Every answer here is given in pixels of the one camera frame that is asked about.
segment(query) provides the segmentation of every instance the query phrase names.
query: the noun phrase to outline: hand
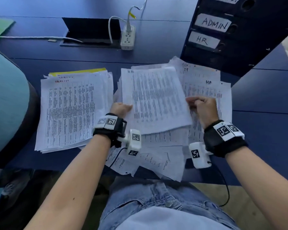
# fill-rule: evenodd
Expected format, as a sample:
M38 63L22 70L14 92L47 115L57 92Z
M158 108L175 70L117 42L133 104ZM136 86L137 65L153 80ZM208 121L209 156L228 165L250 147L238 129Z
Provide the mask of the hand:
M112 104L110 112L123 119L126 114L131 111L131 109L132 105L123 104L122 102L115 102Z
M219 120L215 98L195 96L187 97L185 100L189 104L190 110L195 111L204 129Z

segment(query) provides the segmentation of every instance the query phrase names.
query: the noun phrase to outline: white cable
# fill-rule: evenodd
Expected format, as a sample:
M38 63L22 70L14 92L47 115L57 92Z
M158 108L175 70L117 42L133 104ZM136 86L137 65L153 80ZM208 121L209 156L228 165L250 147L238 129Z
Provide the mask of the white cable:
M15 39L25 39L25 38L28 38L28 39L43 39L43 38L50 39L50 38L53 38L53 39L70 39L70 40L82 42L82 41L77 40L75 38L55 37L55 36L0 36L0 38L15 38Z
M146 2L147 2L147 0L144 1L144 3L143 3L143 5L142 5L141 8L139 8L139 7L135 6L135 5L133 5L133 6L130 8L130 10L129 10L129 12L128 12L128 17L127 17L127 31L131 31L130 20L129 20L130 14L129 14L129 13L131 12L132 8L135 7L135 8L137 8L138 10L142 10L142 9L145 7Z
M113 40L112 40L112 36L111 36L111 30L110 30L110 21L111 21L112 18L120 19L120 20L124 21L125 23L127 22L125 19L122 19L122 18L120 18L118 16L112 16L111 18L109 18L108 31L109 31L109 37L110 37L111 44L113 44Z

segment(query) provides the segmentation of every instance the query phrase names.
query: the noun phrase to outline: yellow cable tie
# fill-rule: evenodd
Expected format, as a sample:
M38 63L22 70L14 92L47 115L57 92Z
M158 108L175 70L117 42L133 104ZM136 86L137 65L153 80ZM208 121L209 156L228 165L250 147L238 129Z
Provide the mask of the yellow cable tie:
M131 16L131 17L133 17L134 19L136 19L136 17L129 11L129 15Z

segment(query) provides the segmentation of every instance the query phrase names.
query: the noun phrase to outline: cable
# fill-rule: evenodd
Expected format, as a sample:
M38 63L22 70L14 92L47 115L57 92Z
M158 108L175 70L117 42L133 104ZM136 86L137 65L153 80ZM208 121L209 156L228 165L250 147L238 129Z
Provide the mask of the cable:
M14 38L14 39L69 39L78 42L82 42L75 38L68 38L68 37L55 37L55 36L0 36L0 38Z
M142 9L145 7L146 2L147 2L147 0L144 1L144 3L143 3L143 5L142 5L141 8L139 8L139 7L135 6L135 5L133 5L133 6L130 8L130 10L129 10L129 12L128 12L128 17L127 17L127 31L131 31L131 26L130 26L129 17L130 17L130 13L131 13L132 8L135 7L135 8L137 8L138 10L142 10Z
M119 151L119 153L116 155L115 160L112 162L112 164L109 166L109 168L111 168L111 166L114 164L114 162L115 162L116 159L119 157L119 154L121 153L121 151L122 151L123 149L127 149L127 148L122 148L122 149Z
M111 44L113 44L113 40L112 40L112 36L111 36L111 30L110 30L110 21L111 21L112 18L120 19L120 20L124 21L125 23L127 22L125 19L122 19L122 18L120 18L118 16L112 16L111 18L109 18L108 31L109 31L109 37L110 37Z
M218 173L221 175L221 177L222 177L222 179L223 179L224 184L226 185L226 189L227 189L227 193L228 193L228 199L227 199L227 201L226 201L223 205L219 205L219 207L223 207L223 206L225 206L226 204L228 204L229 199L230 199L229 189L228 189L227 182L226 182L226 180L225 180L225 178L224 178L221 170L218 168L218 166L216 166L216 165L215 165L214 163L212 163L212 162L208 162L208 163L211 164L211 165L218 171Z

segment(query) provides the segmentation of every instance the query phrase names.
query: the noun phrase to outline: blue table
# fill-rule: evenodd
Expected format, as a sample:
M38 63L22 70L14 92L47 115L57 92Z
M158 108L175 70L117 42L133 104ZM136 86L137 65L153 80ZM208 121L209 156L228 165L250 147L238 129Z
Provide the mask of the blue table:
M9 36L63 36L67 28L61 17L127 17L132 5L144 0L0 0L0 17L16 23ZM62 47L59 42L0 39L0 50L24 72L40 94L40 79L49 72L105 67L113 73L114 89L120 68L132 65L166 63L180 56L197 0L148 0L143 13L134 10L138 20L133 51L91 47ZM250 148L288 179L288 57L282 45L242 79L221 73L232 83L233 123L245 134ZM8 167L64 170L79 149L41 154L34 151L36 134ZM226 162L212 158L228 184L239 185ZM142 178L157 178L139 168ZM211 168L185 169L184 181L222 183Z

